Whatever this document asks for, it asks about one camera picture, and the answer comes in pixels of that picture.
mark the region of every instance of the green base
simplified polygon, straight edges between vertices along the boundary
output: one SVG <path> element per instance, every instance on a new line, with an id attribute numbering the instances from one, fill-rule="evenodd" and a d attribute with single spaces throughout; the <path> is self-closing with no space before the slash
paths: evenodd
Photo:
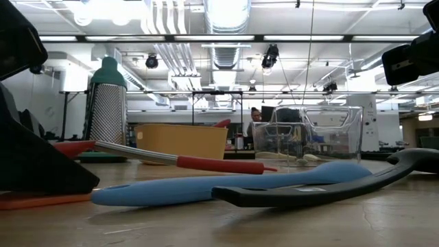
<path id="1" fill-rule="evenodd" d="M 128 159 L 104 152 L 83 152 L 75 160 L 79 160 L 81 163 L 125 163 Z"/>

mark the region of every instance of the camera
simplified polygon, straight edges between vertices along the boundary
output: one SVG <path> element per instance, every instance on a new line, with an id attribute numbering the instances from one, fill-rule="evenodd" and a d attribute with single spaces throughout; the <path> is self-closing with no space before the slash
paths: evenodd
<path id="1" fill-rule="evenodd" d="M 148 69 L 155 69 L 158 66 L 158 60 L 156 54 L 148 55 L 148 59 L 145 62 L 145 65 Z"/>
<path id="2" fill-rule="evenodd" d="M 279 49 L 277 45 L 270 45 L 268 47 L 267 53 L 265 53 L 262 60 L 262 68 L 269 69 L 274 66 L 277 62 L 277 57 L 279 56 Z"/>
<path id="3" fill-rule="evenodd" d="M 439 71 L 439 0 L 423 8 L 433 31 L 415 38 L 410 45 L 402 45 L 385 52 L 383 63 L 385 78 L 390 86 L 417 80 L 421 75 Z"/>

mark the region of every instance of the orange cutting board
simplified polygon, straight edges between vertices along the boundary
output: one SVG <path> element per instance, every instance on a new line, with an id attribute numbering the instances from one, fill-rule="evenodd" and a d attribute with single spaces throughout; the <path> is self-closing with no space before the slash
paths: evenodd
<path id="1" fill-rule="evenodd" d="M 27 209 L 55 204 L 84 202 L 90 200 L 91 194 L 45 196 L 35 193 L 7 192 L 0 194 L 0 210 Z"/>

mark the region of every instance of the person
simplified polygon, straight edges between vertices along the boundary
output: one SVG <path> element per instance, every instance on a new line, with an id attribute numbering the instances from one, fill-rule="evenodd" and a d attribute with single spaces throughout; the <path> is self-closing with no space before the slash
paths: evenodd
<path id="1" fill-rule="evenodd" d="M 261 112 L 256 109 L 255 107 L 252 107 L 252 122 L 260 122 L 261 121 Z M 253 137 L 253 123 L 250 122 L 248 124 L 247 128 L 247 137 Z"/>

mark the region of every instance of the red object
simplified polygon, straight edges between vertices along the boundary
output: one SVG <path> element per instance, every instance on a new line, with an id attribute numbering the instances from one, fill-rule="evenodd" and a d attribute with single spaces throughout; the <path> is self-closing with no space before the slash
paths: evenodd
<path id="1" fill-rule="evenodd" d="M 230 119 L 225 119 L 217 124 L 215 124 L 213 127 L 215 128 L 225 128 L 231 123 Z"/>
<path id="2" fill-rule="evenodd" d="M 75 158 L 87 150 L 92 150 L 95 147 L 95 143 L 96 141 L 72 141 L 55 143 L 54 147 L 65 156 Z"/>
<path id="3" fill-rule="evenodd" d="M 35 193 L 7 192 L 0 195 L 0 210 L 27 209 L 72 202 L 89 201 L 91 194 L 44 196 Z"/>
<path id="4" fill-rule="evenodd" d="M 260 162 L 222 161 L 210 158 L 179 156 L 177 166 L 189 169 L 201 169 L 212 172 L 231 172 L 238 174 L 262 174 L 263 171 L 277 172 L 277 169 L 264 167 Z"/>

